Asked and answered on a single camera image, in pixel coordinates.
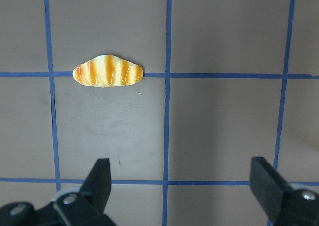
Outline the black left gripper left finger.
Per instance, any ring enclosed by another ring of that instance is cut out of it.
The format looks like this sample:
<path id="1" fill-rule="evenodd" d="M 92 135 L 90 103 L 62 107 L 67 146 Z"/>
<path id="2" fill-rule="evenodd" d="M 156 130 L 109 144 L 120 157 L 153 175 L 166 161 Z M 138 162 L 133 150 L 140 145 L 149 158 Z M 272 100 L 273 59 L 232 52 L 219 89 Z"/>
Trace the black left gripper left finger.
<path id="1" fill-rule="evenodd" d="M 53 208 L 64 226 L 110 226 L 104 214 L 110 192 L 110 161 L 98 159 L 80 189 L 60 195 Z"/>

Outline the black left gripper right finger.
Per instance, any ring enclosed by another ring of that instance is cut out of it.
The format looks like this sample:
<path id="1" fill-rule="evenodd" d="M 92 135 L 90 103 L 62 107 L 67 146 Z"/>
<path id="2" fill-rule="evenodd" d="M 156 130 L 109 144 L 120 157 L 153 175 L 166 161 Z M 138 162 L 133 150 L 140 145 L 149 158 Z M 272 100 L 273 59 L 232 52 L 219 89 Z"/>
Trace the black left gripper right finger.
<path id="1" fill-rule="evenodd" d="M 319 224 L 319 194 L 304 185 L 288 183 L 265 158 L 251 158 L 249 184 L 273 226 Z"/>

